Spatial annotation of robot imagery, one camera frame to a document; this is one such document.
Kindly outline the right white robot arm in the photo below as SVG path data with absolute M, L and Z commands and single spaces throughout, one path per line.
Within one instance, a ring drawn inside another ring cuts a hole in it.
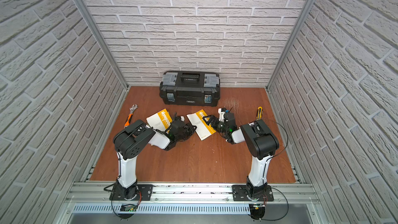
M 264 196 L 267 191 L 267 171 L 280 144 L 263 118 L 263 108 L 258 107 L 256 120 L 237 126 L 234 114 L 226 108 L 219 109 L 219 117 L 204 116 L 201 119 L 212 127 L 228 143 L 246 143 L 252 155 L 251 170 L 247 176 L 246 190 L 252 199 Z

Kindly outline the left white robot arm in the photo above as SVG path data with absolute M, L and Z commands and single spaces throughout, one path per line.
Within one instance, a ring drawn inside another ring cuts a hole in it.
M 151 128 L 142 120 L 125 127 L 113 139 L 119 161 L 116 192 L 126 200 L 132 200 L 137 195 L 137 157 L 147 144 L 169 151 L 178 142 L 188 140 L 196 129 L 197 126 L 185 123 L 183 117 L 177 115 L 164 131 Z

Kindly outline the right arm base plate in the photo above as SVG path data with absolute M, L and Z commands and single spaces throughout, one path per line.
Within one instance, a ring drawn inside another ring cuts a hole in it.
M 232 194 L 234 201 L 274 201 L 271 186 L 268 184 L 260 187 L 252 187 L 251 184 L 232 185 Z

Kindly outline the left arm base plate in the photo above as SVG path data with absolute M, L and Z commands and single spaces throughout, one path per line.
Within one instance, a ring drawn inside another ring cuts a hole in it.
M 151 200 L 154 185 L 152 184 L 138 184 L 133 188 L 132 192 L 125 194 L 121 186 L 113 186 L 110 193 L 110 200 L 113 201 L 149 201 Z

